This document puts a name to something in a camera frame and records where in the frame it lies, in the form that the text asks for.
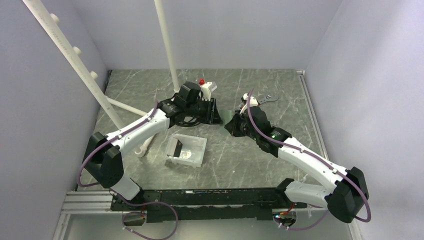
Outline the dark card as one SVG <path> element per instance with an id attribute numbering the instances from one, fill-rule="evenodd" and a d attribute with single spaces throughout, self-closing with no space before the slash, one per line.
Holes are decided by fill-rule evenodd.
<path id="1" fill-rule="evenodd" d="M 175 139 L 172 156 L 179 158 L 182 152 L 183 143 L 179 139 Z"/>

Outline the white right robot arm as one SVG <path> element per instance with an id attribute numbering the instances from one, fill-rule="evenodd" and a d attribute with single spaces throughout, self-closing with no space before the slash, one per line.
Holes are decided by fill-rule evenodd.
<path id="1" fill-rule="evenodd" d="M 236 111 L 224 128 L 233 137 L 251 138 L 262 151 L 292 163 L 318 181 L 313 185 L 283 180 L 275 188 L 280 207 L 305 203 L 327 209 L 344 223 L 371 220 L 369 191 L 364 173 L 357 167 L 345 168 L 313 152 L 286 130 L 272 126 L 266 113 L 256 106 Z"/>

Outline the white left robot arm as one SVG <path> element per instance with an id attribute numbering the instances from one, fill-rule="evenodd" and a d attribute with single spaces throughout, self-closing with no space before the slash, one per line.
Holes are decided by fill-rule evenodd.
<path id="1" fill-rule="evenodd" d="M 193 118 L 196 124 L 222 124 L 216 99 L 212 97 L 216 89 L 215 82 L 187 81 L 172 97 L 156 101 L 153 109 L 138 120 L 106 135 L 94 133 L 89 138 L 81 169 L 90 173 L 97 185 L 124 198 L 129 209 L 139 209 L 145 201 L 144 191 L 125 173 L 124 157 L 150 137 L 175 125 L 192 127 L 192 123 L 184 122 L 186 117 Z"/>

